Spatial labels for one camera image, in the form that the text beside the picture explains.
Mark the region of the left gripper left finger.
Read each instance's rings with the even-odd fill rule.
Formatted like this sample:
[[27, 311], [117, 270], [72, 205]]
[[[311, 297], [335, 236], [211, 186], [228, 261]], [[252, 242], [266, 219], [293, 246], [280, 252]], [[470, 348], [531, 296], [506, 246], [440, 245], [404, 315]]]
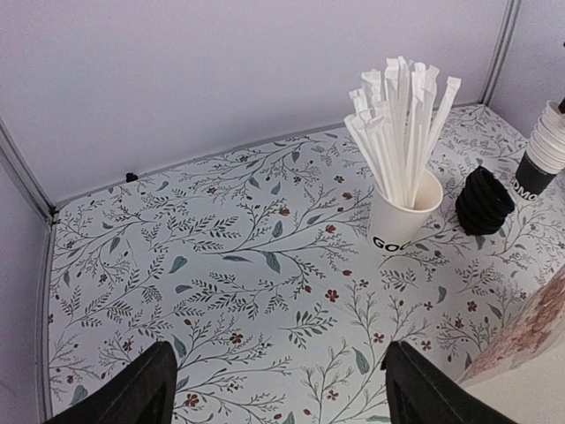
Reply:
[[94, 394], [50, 423], [170, 423], [177, 361], [168, 342], [155, 342]]

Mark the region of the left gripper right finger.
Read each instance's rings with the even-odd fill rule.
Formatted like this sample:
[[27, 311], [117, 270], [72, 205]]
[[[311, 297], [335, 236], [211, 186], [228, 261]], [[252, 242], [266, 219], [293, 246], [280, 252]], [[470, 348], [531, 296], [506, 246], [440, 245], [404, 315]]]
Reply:
[[381, 369], [392, 424], [511, 424], [468, 394], [409, 343], [389, 344]]

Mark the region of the stack of paper cups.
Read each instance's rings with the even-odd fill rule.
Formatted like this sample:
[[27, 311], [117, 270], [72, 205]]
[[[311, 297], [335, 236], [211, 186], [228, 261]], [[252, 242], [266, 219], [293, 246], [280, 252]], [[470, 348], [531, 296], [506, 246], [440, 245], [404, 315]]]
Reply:
[[564, 113], [548, 101], [528, 140], [512, 188], [524, 201], [535, 201], [564, 170]]

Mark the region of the white paper bag orange handles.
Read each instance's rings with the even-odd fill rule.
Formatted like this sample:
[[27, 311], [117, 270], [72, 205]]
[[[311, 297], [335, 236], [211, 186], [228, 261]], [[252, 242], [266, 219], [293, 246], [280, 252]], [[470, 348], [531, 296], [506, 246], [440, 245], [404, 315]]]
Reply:
[[518, 423], [564, 422], [564, 269], [525, 301], [458, 383]]

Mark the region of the stack of black cup lids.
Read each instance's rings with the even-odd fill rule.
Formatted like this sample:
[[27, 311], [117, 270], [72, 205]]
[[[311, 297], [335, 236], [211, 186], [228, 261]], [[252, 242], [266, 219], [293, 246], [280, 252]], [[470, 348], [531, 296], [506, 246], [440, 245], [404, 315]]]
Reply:
[[458, 222], [471, 236], [495, 234], [515, 209], [508, 190], [483, 166], [469, 174], [456, 199]]

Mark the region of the white cup holding straws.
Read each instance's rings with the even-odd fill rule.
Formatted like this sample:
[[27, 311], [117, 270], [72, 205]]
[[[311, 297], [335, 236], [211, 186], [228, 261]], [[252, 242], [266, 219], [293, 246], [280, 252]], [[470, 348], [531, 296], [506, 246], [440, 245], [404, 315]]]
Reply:
[[442, 200], [441, 183], [429, 170], [424, 171], [420, 180], [414, 208], [394, 206], [376, 190], [366, 236], [370, 247], [379, 254], [403, 251]]

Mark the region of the bundle of white wrapped straws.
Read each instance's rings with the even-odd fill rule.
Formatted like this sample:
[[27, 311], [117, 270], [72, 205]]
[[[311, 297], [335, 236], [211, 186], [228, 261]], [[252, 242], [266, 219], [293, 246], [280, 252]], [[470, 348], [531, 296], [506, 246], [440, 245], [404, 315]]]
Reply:
[[438, 95], [440, 69], [404, 57], [386, 60], [384, 70], [362, 72], [349, 92], [354, 112], [345, 127], [365, 158], [385, 199], [414, 208], [424, 170], [454, 105], [462, 80], [449, 76]]

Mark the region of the floral table mat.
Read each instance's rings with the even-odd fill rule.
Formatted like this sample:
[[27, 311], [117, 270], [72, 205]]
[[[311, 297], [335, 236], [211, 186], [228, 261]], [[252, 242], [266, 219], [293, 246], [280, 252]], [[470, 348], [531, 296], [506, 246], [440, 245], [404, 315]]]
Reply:
[[65, 206], [49, 287], [53, 413], [156, 341], [177, 358], [176, 423], [385, 423], [391, 341], [459, 376], [564, 262], [564, 179], [467, 236], [478, 166], [503, 184], [526, 141], [484, 106], [451, 111], [429, 163], [444, 198], [380, 254], [374, 189], [335, 128], [211, 156]]

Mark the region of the left aluminium frame post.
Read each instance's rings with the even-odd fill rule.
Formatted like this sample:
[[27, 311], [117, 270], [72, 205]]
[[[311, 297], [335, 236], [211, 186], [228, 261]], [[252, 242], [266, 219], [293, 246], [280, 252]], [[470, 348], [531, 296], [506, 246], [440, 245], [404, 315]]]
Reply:
[[1, 120], [1, 164], [24, 199], [47, 225], [52, 225], [57, 214], [56, 204], [41, 187], [3, 120]]

